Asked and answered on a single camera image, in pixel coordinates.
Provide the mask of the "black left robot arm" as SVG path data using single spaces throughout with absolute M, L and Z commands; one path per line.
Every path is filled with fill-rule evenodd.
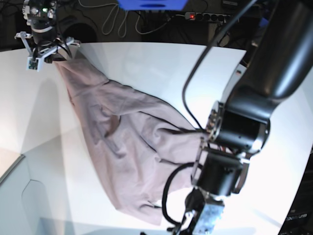
M 250 158 L 264 147 L 270 117 L 302 84 L 313 65 L 313 3 L 279 0 L 246 71 L 213 106 L 196 159 L 166 181 L 162 213 L 173 235 L 208 235 L 224 211 L 224 200 L 245 184 Z M 193 190 L 180 222 L 167 213 L 170 184 L 192 168 Z

